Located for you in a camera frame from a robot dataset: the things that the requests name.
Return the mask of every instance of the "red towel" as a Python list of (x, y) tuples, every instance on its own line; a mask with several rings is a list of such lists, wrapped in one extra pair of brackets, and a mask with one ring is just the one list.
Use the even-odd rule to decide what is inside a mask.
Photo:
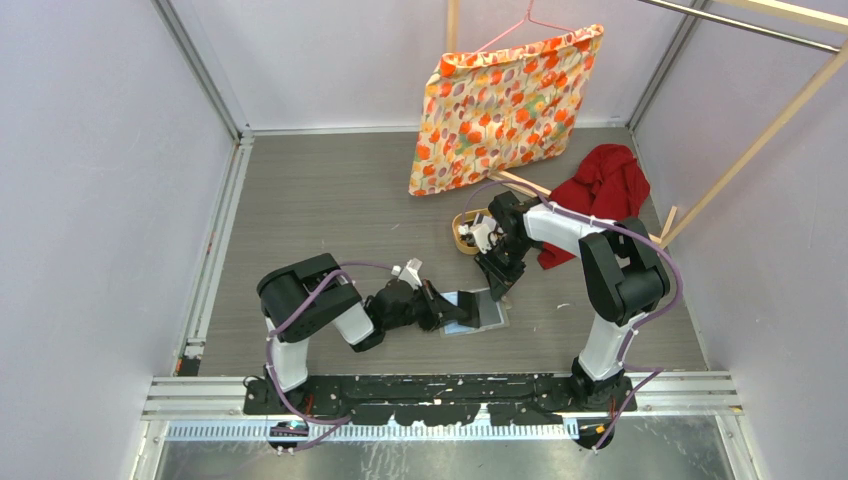
[[(599, 145), (583, 159), (577, 174), (551, 192), (551, 200), (586, 215), (624, 220), (639, 215), (651, 193), (636, 157), (624, 145)], [(549, 243), (539, 254), (545, 270), (574, 258)]]

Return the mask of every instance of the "floral pattern fabric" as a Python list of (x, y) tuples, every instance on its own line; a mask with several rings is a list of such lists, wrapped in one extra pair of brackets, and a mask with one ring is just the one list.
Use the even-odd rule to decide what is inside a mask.
[(592, 25), (521, 47), (442, 55), (425, 89), (409, 193), (451, 190), (561, 154), (603, 32)]

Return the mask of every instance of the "white panel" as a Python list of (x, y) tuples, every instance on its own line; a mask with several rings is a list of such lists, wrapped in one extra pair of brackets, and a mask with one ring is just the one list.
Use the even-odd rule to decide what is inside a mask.
[(151, 2), (0, 10), (0, 476), (127, 478), (230, 138)]
[[(476, 50), (527, 0), (462, 0), (459, 49)], [(606, 39), (578, 124), (625, 123), (681, 16), (635, 0), (539, 0), (536, 17)], [(179, 0), (217, 53), (251, 127), (417, 126), (424, 84), (445, 48), (446, 0)], [(524, 25), (500, 47), (557, 35)]]
[[(844, 0), (793, 3), (848, 15)], [(839, 44), (726, 6), (713, 11)], [(827, 55), (702, 23), (637, 131), (660, 212), (690, 208)], [(848, 70), (671, 245), (710, 363), (733, 375), (768, 476), (844, 478)]]

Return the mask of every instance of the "wooden stick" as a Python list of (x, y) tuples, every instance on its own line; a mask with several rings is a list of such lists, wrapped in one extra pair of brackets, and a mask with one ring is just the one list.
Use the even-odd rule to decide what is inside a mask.
[(448, 22), (447, 39), (445, 48), (447, 52), (456, 51), (456, 38), (459, 33), (459, 0), (448, 0)]
[[(530, 185), (531, 187), (535, 188), (536, 190), (538, 190), (539, 192), (541, 192), (542, 195), (544, 195), (546, 197), (551, 196), (551, 191), (548, 190), (547, 188), (545, 188), (541, 185), (536, 185), (535, 183), (533, 183), (529, 180), (525, 180), (525, 179), (519, 177), (518, 175), (514, 175), (514, 174), (509, 173), (509, 172), (505, 172), (505, 171), (502, 171), (502, 170), (496, 170), (496, 171), (489, 174), (489, 178), (491, 178), (492, 180), (512, 180), (514, 182), (526, 183), (526, 184)], [(533, 190), (530, 190), (529, 188), (523, 187), (521, 185), (514, 185), (514, 184), (511, 184), (511, 183), (505, 183), (504, 186), (509, 187), (509, 188), (515, 190), (518, 193), (527, 195), (528, 197), (535, 197), (536, 196), (536, 193), (533, 192)], [(662, 240), (659, 237), (657, 237), (656, 235), (649, 235), (649, 236), (651, 237), (651, 241), (654, 242), (654, 243), (660, 243), (660, 241)]]
[(701, 213), (701, 210), (703, 210), (716, 195), (718, 195), (718, 192), (727, 186), (727, 183), (730, 182), (730, 180), (735, 177), (740, 170), (742, 170), (742, 167), (754, 158), (763, 146), (768, 143), (769, 140), (771, 140), (777, 132), (779, 132), (780, 129), (789, 122), (790, 119), (792, 119), (792, 116), (795, 115), (805, 103), (807, 103), (807, 100), (809, 100), (824, 84), (826, 84), (827, 81), (830, 80), (830, 78), (833, 77), (833, 75), (839, 71), (843, 65), (845, 65), (846, 61), (848, 61), (848, 41), (842, 45), (842, 50), (838, 54), (832, 55), (827, 62), (822, 65), (816, 74), (810, 78), (806, 85), (804, 85), (804, 88), (802, 88), (801, 91), (799, 91), (795, 97), (789, 101), (786, 107), (784, 107), (777, 117), (772, 120), (771, 124), (766, 127), (763, 133), (754, 140), (754, 143), (748, 147), (748, 150), (745, 150), (745, 153), (743, 153), (742, 156), (739, 157), (726, 172), (724, 172), (724, 175), (718, 179), (715, 185), (713, 185), (707, 193), (698, 200), (698, 203), (686, 212), (686, 215), (683, 216), (683, 220), (675, 225), (668, 235), (663, 235), (660, 246), (663, 248), (667, 247), (672, 240), (680, 235), (680, 232), (683, 231), (683, 229), (686, 228), (686, 226), (689, 225), (689, 223), (691, 223), (699, 213)]
[(671, 230), (671, 222), (674, 221), (674, 216), (677, 214), (677, 205), (672, 205), (671, 210), (668, 211), (668, 218), (665, 219), (665, 225), (663, 225), (663, 232), (660, 234), (660, 238), (668, 235), (668, 231)]
[(717, 0), (721, 3), (848, 34), (848, 18), (774, 0)]

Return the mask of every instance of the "pink hanger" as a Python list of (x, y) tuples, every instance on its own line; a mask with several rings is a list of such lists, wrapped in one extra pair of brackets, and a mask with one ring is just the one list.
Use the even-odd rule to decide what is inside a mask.
[(573, 31), (574, 31), (574, 30), (572, 30), (572, 29), (570, 29), (570, 28), (565, 28), (565, 27), (560, 27), (560, 26), (557, 26), (557, 25), (552, 25), (552, 24), (550, 24), (550, 23), (540, 22), (540, 21), (538, 21), (538, 20), (533, 20), (532, 18), (530, 18), (530, 12), (533, 10), (533, 2), (535, 2), (535, 1), (536, 1), (536, 0), (530, 0), (530, 5), (528, 5), (528, 6), (527, 6), (527, 13), (525, 13), (525, 14), (524, 14), (524, 18), (522, 18), (520, 22), (518, 22), (518, 23), (516, 23), (515, 25), (513, 25), (513, 26), (509, 27), (509, 28), (508, 28), (508, 29), (507, 29), (504, 33), (502, 33), (502, 34), (498, 35), (498, 36), (497, 36), (497, 37), (495, 37), (495, 38), (494, 38), (491, 42), (489, 42), (489, 43), (487, 43), (487, 44), (483, 45), (482, 47), (480, 47), (480, 48), (479, 48), (477, 51), (475, 51), (474, 53), (478, 53), (478, 52), (480, 52), (480, 51), (482, 51), (482, 50), (485, 50), (485, 49), (486, 49), (486, 48), (488, 48), (491, 44), (493, 44), (493, 43), (497, 42), (498, 40), (502, 39), (503, 37), (505, 37), (505, 36), (509, 35), (510, 33), (512, 33), (512, 31), (513, 31), (513, 30), (515, 30), (516, 28), (520, 27), (520, 26), (521, 26), (524, 22), (528, 22), (528, 21), (529, 21), (530, 23), (535, 23), (536, 25), (542, 25), (542, 26), (545, 26), (545, 27), (556, 28), (557, 30), (564, 30), (564, 31), (566, 31), (566, 32), (573, 32)]

